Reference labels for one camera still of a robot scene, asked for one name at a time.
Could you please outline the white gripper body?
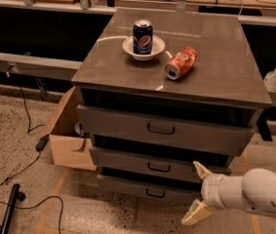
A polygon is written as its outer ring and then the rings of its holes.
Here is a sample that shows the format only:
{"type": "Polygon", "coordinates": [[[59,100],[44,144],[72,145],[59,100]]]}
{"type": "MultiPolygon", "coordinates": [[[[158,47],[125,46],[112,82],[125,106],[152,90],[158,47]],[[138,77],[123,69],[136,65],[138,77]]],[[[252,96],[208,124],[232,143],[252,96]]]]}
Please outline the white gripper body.
{"type": "Polygon", "coordinates": [[[205,203],[215,210],[246,208],[240,176],[207,175],[202,183],[201,194],[205,203]]]}

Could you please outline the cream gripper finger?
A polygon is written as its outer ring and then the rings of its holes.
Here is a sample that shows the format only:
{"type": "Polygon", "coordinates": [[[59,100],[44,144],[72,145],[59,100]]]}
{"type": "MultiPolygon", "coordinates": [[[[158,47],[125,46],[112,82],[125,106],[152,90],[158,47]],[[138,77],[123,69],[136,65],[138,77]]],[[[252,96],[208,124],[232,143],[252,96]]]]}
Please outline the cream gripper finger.
{"type": "Polygon", "coordinates": [[[211,175],[212,172],[208,170],[204,165],[199,163],[198,161],[194,161],[193,165],[197,171],[198,176],[204,180],[207,176],[211,175]]]}
{"type": "Polygon", "coordinates": [[[195,199],[188,212],[182,218],[181,223],[183,225],[192,226],[209,217],[212,213],[213,210],[204,201],[195,199]]]}

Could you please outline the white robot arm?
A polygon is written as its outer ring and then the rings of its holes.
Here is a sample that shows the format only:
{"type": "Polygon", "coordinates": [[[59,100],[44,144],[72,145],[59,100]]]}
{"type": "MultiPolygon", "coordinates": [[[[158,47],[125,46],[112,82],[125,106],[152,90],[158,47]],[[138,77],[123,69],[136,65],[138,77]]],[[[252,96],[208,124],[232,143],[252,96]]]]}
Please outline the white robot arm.
{"type": "Polygon", "coordinates": [[[252,215],[276,218],[276,174],[266,169],[252,169],[244,175],[215,174],[194,161],[203,180],[202,201],[195,199],[181,223],[194,225],[215,210],[240,210],[252,215]]]}

